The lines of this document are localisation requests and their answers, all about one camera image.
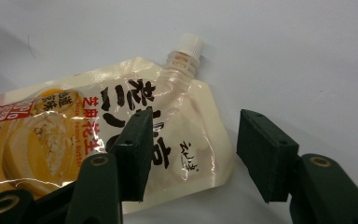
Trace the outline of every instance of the white surface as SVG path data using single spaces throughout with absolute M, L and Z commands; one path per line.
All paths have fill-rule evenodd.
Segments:
M 205 42 L 198 79 L 233 146 L 251 109 L 358 185 L 358 1 L 0 1 L 0 93 L 135 56 L 164 63 L 183 33 Z M 291 223 L 289 203 L 264 204 L 236 163 L 225 186 L 125 223 Z

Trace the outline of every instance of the white screw cap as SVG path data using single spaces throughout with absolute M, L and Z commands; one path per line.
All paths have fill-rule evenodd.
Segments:
M 203 48 L 203 42 L 197 35 L 186 34 L 182 36 L 175 51 L 187 54 L 200 63 L 200 56 Z

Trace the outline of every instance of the cream-colored packaging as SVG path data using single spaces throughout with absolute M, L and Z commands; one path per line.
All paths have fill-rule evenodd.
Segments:
M 155 151 L 143 203 L 125 213 L 224 184 L 233 150 L 207 84 L 194 79 L 202 44 L 186 35 L 164 67 L 143 58 L 0 95 L 0 192 L 36 198 L 76 180 L 132 114 L 153 109 Z

